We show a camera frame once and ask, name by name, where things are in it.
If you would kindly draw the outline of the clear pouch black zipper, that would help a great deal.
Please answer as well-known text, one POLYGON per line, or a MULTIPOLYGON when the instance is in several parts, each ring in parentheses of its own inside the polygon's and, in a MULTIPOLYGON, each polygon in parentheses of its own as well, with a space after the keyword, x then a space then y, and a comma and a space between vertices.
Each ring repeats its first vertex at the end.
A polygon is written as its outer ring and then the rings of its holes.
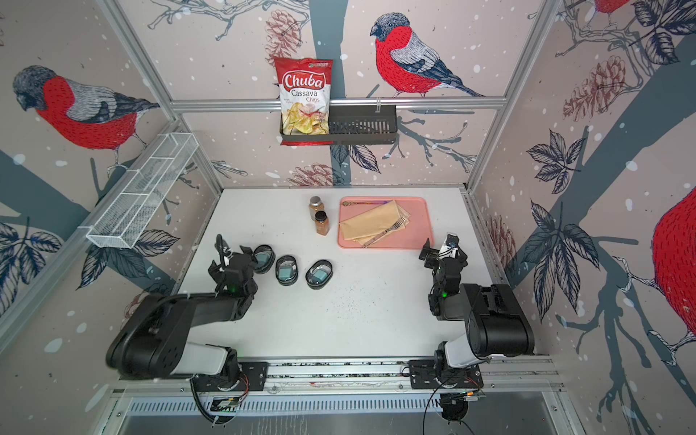
POLYGON ((254 271, 256 274, 263 275, 268 273, 276 262, 276 254, 269 245, 260 245, 253 251, 253 258, 256 261, 254 271))

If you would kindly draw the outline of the teal charger plug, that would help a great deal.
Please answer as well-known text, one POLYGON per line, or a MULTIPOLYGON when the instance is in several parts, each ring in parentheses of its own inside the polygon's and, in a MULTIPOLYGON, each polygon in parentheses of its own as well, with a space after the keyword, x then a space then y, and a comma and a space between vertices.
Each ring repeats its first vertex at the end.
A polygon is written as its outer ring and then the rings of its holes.
POLYGON ((283 262, 277 268, 277 278, 280 281, 290 281, 297 274, 297 266, 293 262, 283 262))
POLYGON ((324 268, 315 268, 311 274, 310 274, 310 279, 309 282, 312 285, 320 285, 326 281, 328 278, 329 273, 324 269, 324 268))

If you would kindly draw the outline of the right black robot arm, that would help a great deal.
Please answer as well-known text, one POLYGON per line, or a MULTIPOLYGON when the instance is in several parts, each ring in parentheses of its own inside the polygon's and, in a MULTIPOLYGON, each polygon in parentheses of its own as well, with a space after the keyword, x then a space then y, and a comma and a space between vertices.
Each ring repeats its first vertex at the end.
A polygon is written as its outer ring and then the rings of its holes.
POLYGON ((439 321, 461 322, 463 334, 439 344, 435 369, 462 371, 494 355, 531 355, 535 337, 518 300, 505 284, 463 284, 468 256, 454 234, 439 249, 425 242, 419 259, 432 271, 428 295, 431 314, 439 321))

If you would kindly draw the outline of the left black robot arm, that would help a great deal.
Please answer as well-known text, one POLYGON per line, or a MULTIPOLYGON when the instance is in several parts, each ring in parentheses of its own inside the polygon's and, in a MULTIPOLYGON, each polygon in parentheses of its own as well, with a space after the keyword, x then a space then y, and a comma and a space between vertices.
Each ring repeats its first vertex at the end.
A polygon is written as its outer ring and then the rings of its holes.
POLYGON ((242 319, 258 285, 257 261, 243 246, 239 252, 219 248, 219 262, 208 268, 216 287, 208 293, 147 295, 106 354, 106 364, 124 379, 170 379, 221 375, 234 352, 226 347, 190 342, 190 330, 242 319))

